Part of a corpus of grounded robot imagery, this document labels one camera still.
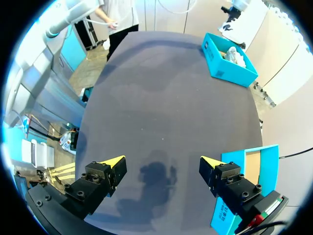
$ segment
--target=table surface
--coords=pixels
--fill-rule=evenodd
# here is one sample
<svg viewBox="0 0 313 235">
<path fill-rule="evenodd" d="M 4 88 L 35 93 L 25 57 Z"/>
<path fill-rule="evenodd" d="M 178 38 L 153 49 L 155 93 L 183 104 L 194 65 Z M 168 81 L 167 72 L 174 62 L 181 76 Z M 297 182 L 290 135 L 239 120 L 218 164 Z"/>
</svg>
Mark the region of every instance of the table surface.
<svg viewBox="0 0 313 235">
<path fill-rule="evenodd" d="M 199 174 L 200 156 L 262 146 L 249 89 L 212 78 L 202 38 L 130 33 L 88 101 L 77 143 L 85 165 L 126 156 L 112 198 L 85 221 L 116 234 L 216 234 L 216 199 Z"/>
</svg>

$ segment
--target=bolt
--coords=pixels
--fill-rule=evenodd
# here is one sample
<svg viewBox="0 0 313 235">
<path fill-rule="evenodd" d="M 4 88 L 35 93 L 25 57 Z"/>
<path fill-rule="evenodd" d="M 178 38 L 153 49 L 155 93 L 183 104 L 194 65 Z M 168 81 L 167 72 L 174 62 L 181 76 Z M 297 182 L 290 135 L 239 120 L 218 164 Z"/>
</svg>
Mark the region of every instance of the bolt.
<svg viewBox="0 0 313 235">
<path fill-rule="evenodd" d="M 93 178 L 92 178 L 92 181 L 93 181 L 94 183 L 98 184 L 99 181 L 100 181 L 100 179 L 99 179 L 99 177 L 93 177 Z"/>
<path fill-rule="evenodd" d="M 249 197 L 249 193 L 245 191 L 241 194 L 241 197 L 243 200 L 246 200 Z"/>
<path fill-rule="evenodd" d="M 261 191 L 261 190 L 262 190 L 262 185 L 256 185 L 256 186 L 254 187 L 254 190 L 255 190 L 256 192 Z"/>
<path fill-rule="evenodd" d="M 76 195 L 79 196 L 80 198 L 85 198 L 85 193 L 84 193 L 84 191 L 78 191 L 78 192 L 76 193 Z"/>
<path fill-rule="evenodd" d="M 42 205 L 43 205 L 43 202 L 42 202 L 42 201 L 37 201 L 37 202 L 36 202 L 36 206 L 37 206 L 37 207 L 41 207 Z"/>
<path fill-rule="evenodd" d="M 45 200 L 46 200 L 46 201 L 50 201 L 50 200 L 51 200 L 51 196 L 50 196 L 49 194 L 47 194 L 47 195 L 45 196 Z"/>
<path fill-rule="evenodd" d="M 227 180 L 226 180 L 226 182 L 228 184 L 232 183 L 233 181 L 234 181 L 234 179 L 232 177 L 228 177 Z"/>
</svg>

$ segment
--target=white cable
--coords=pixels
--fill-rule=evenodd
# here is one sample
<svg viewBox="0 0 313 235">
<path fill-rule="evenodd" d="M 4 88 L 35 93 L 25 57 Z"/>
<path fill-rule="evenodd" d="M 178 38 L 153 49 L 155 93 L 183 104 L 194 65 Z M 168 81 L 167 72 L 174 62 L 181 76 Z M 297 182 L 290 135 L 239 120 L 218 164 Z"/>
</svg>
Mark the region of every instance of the white cable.
<svg viewBox="0 0 313 235">
<path fill-rule="evenodd" d="M 21 115 L 18 112 L 16 112 L 14 109 L 12 109 L 12 111 L 17 114 L 17 116 L 19 117 L 19 119 L 21 121 L 21 125 L 20 126 L 16 126 L 16 127 L 24 127 Z"/>
<path fill-rule="evenodd" d="M 155 0 L 155 31 L 157 30 L 157 0 Z"/>
<path fill-rule="evenodd" d="M 189 11 L 192 11 L 192 9 L 197 5 L 197 2 L 198 2 L 198 0 L 195 0 L 195 2 L 194 2 L 194 4 L 192 5 L 192 7 L 190 7 L 189 10 L 187 10 L 187 11 L 184 11 L 184 12 L 174 12 L 174 11 L 171 11 L 171 10 L 167 9 L 167 8 L 161 3 L 160 0 L 157 0 L 157 1 L 158 1 L 158 3 L 160 3 L 160 5 L 161 5 L 165 10 L 167 10 L 168 12 L 170 12 L 170 13 L 172 13 L 172 14 L 186 14 L 186 13 L 188 13 Z"/>
<path fill-rule="evenodd" d="M 102 24 L 102 25 L 111 25 L 111 24 L 116 24 L 116 23 L 118 24 L 118 23 L 124 21 L 127 17 L 129 17 L 129 15 L 133 12 L 133 8 L 135 7 L 135 3 L 136 3 L 136 1 L 134 1 L 134 4 L 131 7 L 132 10 L 123 19 L 121 19 L 120 21 L 115 21 L 115 22 L 111 22 L 111 23 L 103 23 L 103 22 L 99 22 L 99 21 L 89 20 L 87 18 L 84 18 L 83 20 L 91 22 L 91 23 L 95 23 L 95 24 Z"/>
<path fill-rule="evenodd" d="M 72 27 L 70 28 L 69 34 L 68 34 L 64 39 L 67 39 L 67 38 L 70 36 L 70 34 L 72 33 L 74 24 L 72 24 L 71 26 L 72 26 Z"/>
</svg>

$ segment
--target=blue plastic bin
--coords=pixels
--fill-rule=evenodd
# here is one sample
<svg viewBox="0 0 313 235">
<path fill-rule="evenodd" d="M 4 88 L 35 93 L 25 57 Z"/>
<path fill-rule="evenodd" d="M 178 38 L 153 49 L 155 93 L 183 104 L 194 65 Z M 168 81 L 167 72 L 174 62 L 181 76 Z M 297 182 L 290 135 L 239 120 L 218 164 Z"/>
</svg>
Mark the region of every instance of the blue plastic bin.
<svg viewBox="0 0 313 235">
<path fill-rule="evenodd" d="M 246 68 L 222 58 L 220 51 L 226 53 L 231 47 L 244 57 Z M 212 77 L 248 87 L 259 76 L 242 49 L 228 39 L 206 33 L 202 49 Z"/>
<path fill-rule="evenodd" d="M 278 177 L 279 147 L 270 145 L 258 148 L 250 148 L 235 152 L 222 153 L 222 162 L 234 162 L 241 167 L 240 173 L 246 173 L 246 153 L 260 151 L 260 175 L 259 184 L 262 185 L 261 194 L 265 197 L 275 190 Z M 217 198 L 211 226 L 219 235 L 233 235 L 241 222 L 238 215 L 234 215 L 225 202 Z"/>
</svg>

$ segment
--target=white cloth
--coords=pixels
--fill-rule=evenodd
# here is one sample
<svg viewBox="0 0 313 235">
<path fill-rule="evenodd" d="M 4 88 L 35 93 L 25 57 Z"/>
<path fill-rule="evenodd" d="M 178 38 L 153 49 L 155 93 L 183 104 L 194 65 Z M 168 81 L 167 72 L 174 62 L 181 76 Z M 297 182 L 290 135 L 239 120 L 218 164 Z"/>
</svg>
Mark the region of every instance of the white cloth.
<svg viewBox="0 0 313 235">
<path fill-rule="evenodd" d="M 139 24 L 135 0 L 100 0 L 99 3 L 106 15 L 117 21 L 116 30 L 109 28 L 110 35 Z"/>
</svg>

